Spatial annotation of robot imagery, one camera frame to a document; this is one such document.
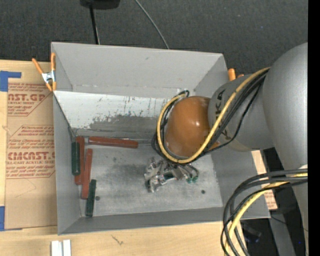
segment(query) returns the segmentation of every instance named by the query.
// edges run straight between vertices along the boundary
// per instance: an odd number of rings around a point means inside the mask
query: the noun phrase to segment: black cable
[[[263,188],[263,189],[260,189],[258,191],[255,191],[253,193],[251,193],[250,195],[248,195],[244,200],[242,200],[242,202],[237,206],[236,210],[232,213],[232,215],[229,217],[229,219],[224,223],[224,226],[223,226],[223,230],[222,230],[222,233],[221,233],[221,236],[220,236],[220,243],[221,243],[221,247],[223,249],[223,251],[225,252],[226,255],[230,255],[226,248],[225,248],[225,245],[223,243],[223,234],[225,234],[225,237],[226,237],[226,240],[231,248],[231,250],[233,251],[233,253],[238,256],[239,253],[237,252],[235,246],[233,245],[233,242],[231,241],[231,238],[229,236],[229,233],[228,233],[228,224],[233,220],[234,216],[239,212],[239,210],[243,207],[243,205],[248,201],[250,200],[250,198],[252,196],[254,196],[255,194],[257,193],[260,193],[260,192],[264,192],[264,191],[267,191],[267,190],[272,190],[272,189],[282,189],[282,188],[286,188],[286,187],[292,187],[292,186],[297,186],[297,185],[301,185],[301,184],[304,184],[308,182],[308,179],[305,178],[301,181],[297,181],[297,182],[294,182],[294,183],[287,183],[287,184],[283,184],[283,185],[279,185],[279,186],[276,186],[276,187],[268,187],[268,188]]]
[[[277,173],[273,174],[272,172],[270,172],[270,175],[267,175],[267,173],[264,174],[260,174],[257,175],[253,178],[256,179],[261,179],[261,178],[266,178],[269,177],[268,179],[264,179],[264,180],[257,180],[257,181],[253,181],[250,183],[247,183],[246,181],[244,181],[243,183],[241,183],[233,192],[233,194],[231,195],[231,197],[229,198],[229,200],[227,201],[226,205],[225,205],[225,209],[223,212],[223,221],[227,221],[227,216],[228,216],[228,208],[234,203],[235,198],[241,194],[243,191],[248,190],[250,188],[256,187],[256,186],[261,186],[264,184],[268,184],[268,183],[272,183],[272,182],[286,182],[286,181],[296,181],[296,180],[300,180],[300,179],[305,179],[305,177],[301,177],[301,176],[296,176],[296,177],[275,177],[275,176],[279,176],[279,175],[289,175],[289,174],[301,174],[301,173],[305,173],[305,170],[281,170],[281,171],[277,171]]]
[[[238,135],[238,133],[239,133],[239,131],[240,131],[242,122],[243,122],[243,120],[244,120],[247,112],[249,111],[250,106],[252,105],[253,101],[254,101],[255,98],[257,97],[260,88],[261,88],[261,85],[257,88],[257,91],[255,92],[255,94],[254,94],[253,97],[251,98],[250,102],[249,102],[248,105],[246,106],[246,109],[244,110],[244,112],[243,112],[243,114],[242,114],[242,116],[241,116],[241,119],[240,119],[240,121],[239,121],[239,124],[238,124],[238,126],[237,126],[237,128],[236,128],[236,131],[235,131],[233,137],[232,137],[228,142],[226,142],[226,143],[224,143],[224,144],[222,144],[222,145],[219,145],[219,146],[217,146],[217,147],[215,147],[215,148],[213,148],[213,149],[211,149],[211,150],[208,150],[208,151],[206,151],[206,152],[202,152],[198,157],[196,157],[196,158],[195,158],[194,160],[192,160],[190,163],[192,163],[192,162],[196,161],[197,159],[205,156],[206,154],[209,154],[209,153],[211,153],[211,152],[213,152],[213,151],[216,151],[216,150],[219,150],[219,149],[225,147],[226,145],[228,145],[229,143],[231,143],[231,142],[236,138],[236,136]],[[213,143],[216,142],[217,139],[218,139],[218,137],[219,137],[219,136],[216,136],[215,139],[211,141],[211,143],[212,143],[212,142],[213,142]]]
[[[287,183],[287,184],[283,184],[283,185],[280,185],[280,186],[277,186],[277,187],[270,187],[270,188],[267,188],[267,189],[261,189],[259,191],[256,191],[250,195],[248,195],[236,208],[236,210],[232,213],[232,215],[229,217],[229,219],[227,220],[226,224],[228,225],[228,223],[230,221],[233,220],[234,216],[239,212],[239,210],[243,207],[243,205],[254,195],[254,194],[257,194],[259,192],[262,192],[262,191],[265,191],[265,190],[271,190],[271,189],[283,189],[283,188],[286,188],[286,187],[292,187],[292,186],[296,186],[296,185],[301,185],[301,184],[304,184],[308,182],[308,179],[305,179],[305,180],[302,180],[302,181],[297,181],[297,182],[294,182],[294,183]],[[226,233],[226,238],[228,239],[228,243],[230,242],[232,244],[232,241],[231,241],[231,238],[229,236],[229,233],[227,232]]]
[[[280,223],[282,223],[282,224],[287,225],[287,223],[285,223],[284,221],[282,221],[282,220],[280,220],[280,219],[277,219],[277,218],[275,218],[275,217],[273,217],[273,216],[271,216],[271,218],[274,219],[274,220],[277,221],[277,222],[280,222]]]
[[[224,117],[224,119],[221,121],[221,125],[219,126],[219,129],[215,132],[215,134],[212,136],[211,141],[206,146],[205,152],[208,151],[213,144],[218,140],[219,136],[222,134],[222,132],[227,127],[228,123],[230,122],[231,118],[235,115],[236,111],[239,109],[239,107],[242,105],[244,100],[253,92],[254,89],[256,89],[258,86],[262,85],[262,82],[264,81],[268,70],[266,70],[264,73],[262,73],[260,76],[256,77],[252,81],[250,81],[247,86],[242,90],[240,96],[236,100],[235,104],[229,109],[227,115]]]
[[[251,177],[247,180],[245,180],[244,182],[242,182],[234,191],[233,195],[230,197],[230,199],[228,200],[228,202],[226,203],[224,212],[223,212],[223,223],[225,223],[227,221],[227,216],[228,216],[228,208],[230,207],[230,214],[232,214],[233,212],[233,207],[234,207],[234,201],[237,195],[239,195],[241,192],[258,186],[258,185],[262,185],[262,184],[267,184],[267,183],[271,183],[271,182],[282,182],[282,181],[288,181],[287,177],[284,179],[284,177],[277,177],[277,179],[273,178],[276,176],[283,176],[283,175],[291,175],[291,174],[302,174],[305,173],[307,169],[293,169],[293,170],[281,170],[281,171],[275,171],[275,172],[267,172],[267,173],[263,173],[260,175],[256,175],[254,177]],[[259,179],[263,179],[263,178],[269,178],[266,180],[260,180],[260,181],[256,181],[253,182],[254,180],[259,180]],[[292,177],[293,180],[297,180],[297,178],[301,178],[304,179],[303,177]],[[238,229],[235,228],[234,229],[236,238],[239,241],[239,245],[242,248],[243,252],[246,255],[249,255],[248,253],[246,253],[246,248],[240,238]]]
[[[96,25],[96,18],[95,18],[95,13],[94,13],[94,8],[92,5],[89,7],[90,9],[90,16],[91,16],[91,22],[92,22],[92,28],[93,28],[93,33],[94,33],[94,40],[96,45],[100,45],[100,39],[99,39],[99,34],[98,34],[98,28]]]
[[[163,43],[165,44],[165,47],[169,50],[169,46],[165,40],[165,37],[162,35],[160,29],[157,27],[156,23],[154,22],[154,20],[151,18],[151,16],[149,15],[149,13],[145,10],[145,8],[142,6],[142,4],[138,1],[138,0],[134,0],[136,2],[136,4],[140,7],[140,9],[144,12],[144,14],[147,16],[147,18],[150,20],[150,22],[152,23],[152,25],[154,26],[155,30],[158,32],[159,36],[161,37]]]

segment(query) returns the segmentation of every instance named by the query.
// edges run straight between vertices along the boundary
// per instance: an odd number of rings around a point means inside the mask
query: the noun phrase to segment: yellow cable
[[[161,120],[162,117],[166,111],[166,109],[168,108],[168,106],[175,101],[178,98],[181,98],[183,96],[185,96],[185,94],[179,95],[174,97],[172,100],[170,100],[165,107],[162,109],[158,122],[157,122],[157,128],[156,128],[156,133],[157,133],[157,140],[159,143],[159,147],[161,152],[165,155],[166,158],[168,158],[170,161],[174,162],[174,163],[179,163],[179,164],[187,164],[189,162],[191,162],[192,160],[196,159],[201,153],[202,151],[205,149],[205,147],[208,145],[208,143],[210,142],[212,136],[215,134],[217,128],[219,127],[219,124],[222,120],[222,118],[224,117],[225,113],[228,110],[228,107],[230,106],[231,102],[234,100],[234,98],[236,97],[236,95],[239,93],[239,91],[241,91],[243,89],[243,87],[245,87],[250,81],[252,81],[253,79],[255,79],[256,77],[258,77],[260,74],[262,74],[263,72],[267,71],[269,69],[269,67],[263,68],[259,71],[257,71],[256,73],[252,74],[251,76],[249,76],[246,80],[244,80],[236,89],[235,91],[232,93],[232,95],[230,96],[230,98],[227,100],[226,104],[224,105],[220,115],[218,116],[218,118],[216,119],[212,129],[210,130],[210,133],[208,134],[208,136],[206,137],[204,143],[202,144],[202,146],[198,149],[198,151],[190,156],[187,159],[177,159],[173,156],[171,156],[166,149],[164,148],[164,145],[161,141],[161,133],[160,133],[160,127],[161,127]]]
[[[294,175],[294,177],[308,177],[308,173],[301,173],[301,174],[296,174]],[[267,185],[265,188],[274,188],[274,187],[278,187],[280,185],[283,185],[285,183],[288,183],[288,181],[286,182],[275,182],[275,183],[272,183],[272,184],[269,184]],[[257,194],[254,194],[249,200],[247,203],[245,203],[241,209],[239,210],[239,212],[237,213],[237,215],[234,217],[233,221],[232,221],[232,224],[228,230],[228,233],[229,233],[229,236],[230,238],[232,239],[232,235],[234,233],[234,230],[236,228],[236,226],[238,225],[241,217],[244,215],[244,213],[246,212],[246,210],[261,196],[263,195],[264,193],[266,193],[268,190],[265,190],[265,191],[261,191]],[[229,244],[228,244],[228,241],[225,241],[225,244],[224,244],[224,247],[226,249],[227,252],[229,252]]]

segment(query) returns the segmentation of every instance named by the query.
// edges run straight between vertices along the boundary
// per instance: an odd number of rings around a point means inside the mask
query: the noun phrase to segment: black power cord
[[[294,170],[282,170],[282,171],[275,171],[275,172],[268,172],[268,173],[264,173],[264,174],[260,174],[260,175],[256,175],[254,177],[251,177],[247,180],[245,180],[244,182],[242,182],[238,187],[237,189],[234,191],[234,193],[232,194],[232,196],[230,197],[230,199],[228,200],[228,202],[226,203],[225,205],[225,209],[224,209],[224,212],[223,212],[223,223],[224,225],[227,224],[233,220],[233,217],[237,214],[237,212],[240,210],[240,208],[243,206],[243,204],[245,203],[241,203],[237,206],[236,210],[234,210],[234,203],[235,203],[235,199],[236,197],[241,194],[243,191],[247,190],[247,189],[250,189],[252,187],[255,187],[255,186],[259,186],[259,185],[262,185],[262,184],[267,184],[267,183],[274,183],[274,182],[292,182],[292,181],[295,181],[298,185],[300,182],[307,182],[307,178],[305,177],[286,177],[285,175],[297,175],[297,174],[303,174],[303,173],[306,173],[308,169],[294,169]],[[290,187],[291,186],[291,183],[288,183],[288,184],[284,184],[284,185],[281,185],[279,187],[276,187],[277,189],[279,188],[285,188],[285,187]],[[228,219],[228,209],[230,208],[230,217]],[[241,249],[243,250],[244,254],[245,255],[249,255],[246,247],[244,246],[241,238],[240,238],[240,235],[239,235],[239,232],[237,230],[237,228],[234,229],[234,232],[235,232],[235,235],[236,235],[236,238],[239,242],[239,245],[241,247]],[[226,233],[226,238],[228,240],[228,242],[231,242],[231,240],[228,239],[228,236],[229,234]]]
[[[94,33],[94,41],[95,41],[96,45],[100,45],[100,38],[99,38],[99,34],[98,34],[98,28],[97,28],[97,25],[96,25],[96,18],[95,18],[94,8],[93,8],[92,5],[90,5],[89,9],[90,9],[90,16],[91,16],[93,33]]]
[[[225,245],[224,245],[224,242],[223,242],[223,235],[225,234],[225,237],[226,237],[226,240],[232,250],[232,252],[236,255],[236,256],[240,256],[239,253],[237,252],[231,238],[230,238],[230,235],[229,235],[229,232],[228,232],[228,224],[233,220],[233,218],[237,215],[237,213],[240,211],[240,209],[243,207],[244,204],[246,204],[250,198],[252,196],[254,196],[255,194],[258,194],[260,192],[264,192],[264,191],[267,191],[267,190],[272,190],[272,189],[283,189],[283,188],[286,188],[286,187],[292,187],[292,186],[297,186],[297,185],[301,185],[301,184],[304,184],[306,182],[308,182],[308,179],[307,178],[304,178],[304,179],[299,179],[300,181],[295,181],[295,182],[292,182],[292,183],[287,183],[287,184],[283,184],[283,185],[279,185],[279,186],[276,186],[276,187],[268,187],[268,188],[263,188],[263,189],[260,189],[258,191],[255,191],[253,193],[251,193],[250,195],[248,195],[244,200],[242,200],[242,202],[236,207],[236,209],[233,211],[233,213],[231,214],[231,216],[223,222],[223,231],[221,233],[221,236],[220,236],[220,243],[221,243],[221,247],[224,251],[224,253],[226,255],[230,255],[226,248],[225,248]]]

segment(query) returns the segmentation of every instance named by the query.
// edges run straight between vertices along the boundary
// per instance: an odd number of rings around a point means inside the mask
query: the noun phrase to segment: white plastic piece
[[[71,256],[71,241],[51,241],[51,256]]]
[[[63,240],[63,256],[71,256],[71,241]]]

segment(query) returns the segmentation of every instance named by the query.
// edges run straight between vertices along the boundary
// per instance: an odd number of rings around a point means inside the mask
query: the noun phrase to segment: light wood surface
[[[51,241],[70,239],[72,256],[222,256],[221,230],[221,222],[60,236],[56,226],[26,228],[0,232],[0,250],[49,256]]]

